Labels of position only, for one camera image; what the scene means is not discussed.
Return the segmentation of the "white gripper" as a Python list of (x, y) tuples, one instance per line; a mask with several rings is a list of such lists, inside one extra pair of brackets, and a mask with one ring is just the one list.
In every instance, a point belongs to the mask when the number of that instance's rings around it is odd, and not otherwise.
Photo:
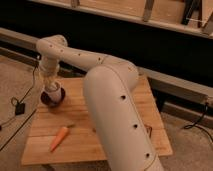
[(59, 61), (43, 56), (39, 61), (39, 72), (46, 88), (56, 88), (55, 77), (59, 71)]

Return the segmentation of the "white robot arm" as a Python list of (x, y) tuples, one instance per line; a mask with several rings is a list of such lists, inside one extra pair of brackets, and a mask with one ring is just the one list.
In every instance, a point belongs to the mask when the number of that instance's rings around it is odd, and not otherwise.
[(44, 92), (53, 104), (62, 101), (54, 80), (61, 61), (86, 72), (83, 95), (112, 171), (164, 171), (132, 97), (137, 67), (115, 56), (70, 48), (62, 35), (36, 42)]

